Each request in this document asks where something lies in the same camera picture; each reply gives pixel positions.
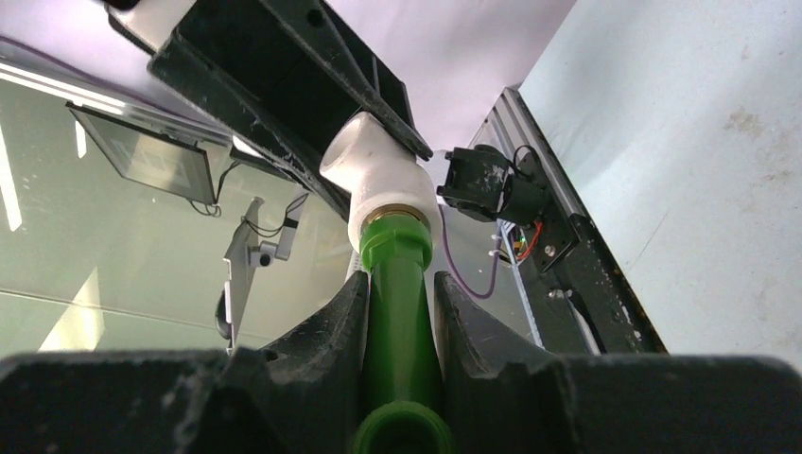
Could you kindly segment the white pipe elbow fitting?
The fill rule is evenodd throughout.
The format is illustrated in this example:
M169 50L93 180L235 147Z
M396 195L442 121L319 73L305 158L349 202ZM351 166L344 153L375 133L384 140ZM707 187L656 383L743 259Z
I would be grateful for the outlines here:
M404 208L442 234L434 186L413 154L370 113L354 115L335 135L319 167L326 180L350 194L348 237L354 249L379 211Z

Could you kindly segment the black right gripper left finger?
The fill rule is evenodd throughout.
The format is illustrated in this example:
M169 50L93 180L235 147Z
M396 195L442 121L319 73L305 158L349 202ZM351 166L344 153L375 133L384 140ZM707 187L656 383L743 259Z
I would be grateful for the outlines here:
M366 273L260 349L15 355L5 453L346 453L360 418Z

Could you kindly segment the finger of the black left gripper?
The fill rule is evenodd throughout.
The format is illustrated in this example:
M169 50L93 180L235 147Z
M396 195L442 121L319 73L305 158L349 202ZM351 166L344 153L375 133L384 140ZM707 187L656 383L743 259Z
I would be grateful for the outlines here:
M413 155L433 155L405 84L324 1L198 1L182 19L182 40L299 157L321 160L358 113Z
M148 72L347 218L319 172L351 103L303 46L327 32L318 1L109 1Z

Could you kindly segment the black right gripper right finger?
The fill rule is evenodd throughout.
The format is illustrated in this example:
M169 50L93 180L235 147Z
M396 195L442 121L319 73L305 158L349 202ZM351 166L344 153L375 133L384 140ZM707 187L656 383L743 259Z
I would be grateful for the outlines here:
M554 355L445 271L444 418L461 453L797 453L801 377L767 357Z

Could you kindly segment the green water faucet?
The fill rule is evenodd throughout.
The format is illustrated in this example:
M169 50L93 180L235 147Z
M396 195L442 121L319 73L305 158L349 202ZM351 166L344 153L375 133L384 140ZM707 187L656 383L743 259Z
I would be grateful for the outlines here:
M367 336L361 368L364 418L356 453L452 453L440 414L445 396L427 303L425 271L431 234L410 215L371 221L359 243L370 277Z

